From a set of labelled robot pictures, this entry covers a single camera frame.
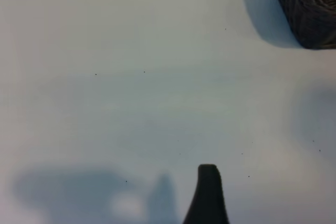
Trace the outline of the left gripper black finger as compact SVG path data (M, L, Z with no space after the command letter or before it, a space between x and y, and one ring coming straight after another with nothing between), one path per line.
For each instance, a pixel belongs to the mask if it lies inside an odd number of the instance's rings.
M222 179L214 164L198 167L197 185L184 224L229 224L225 207Z

